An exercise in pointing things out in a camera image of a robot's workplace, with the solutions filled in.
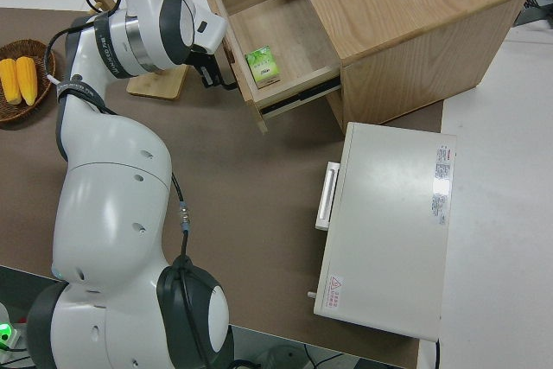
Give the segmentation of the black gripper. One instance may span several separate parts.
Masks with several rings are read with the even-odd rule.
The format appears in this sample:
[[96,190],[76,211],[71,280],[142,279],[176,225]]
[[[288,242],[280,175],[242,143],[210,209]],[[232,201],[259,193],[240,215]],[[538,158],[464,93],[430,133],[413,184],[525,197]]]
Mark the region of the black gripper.
[[202,83],[204,87],[214,87],[221,85],[227,91],[234,90],[236,83],[226,83],[219,73],[219,67],[214,54],[210,54],[206,49],[199,45],[193,45],[188,56],[188,65],[199,67]]

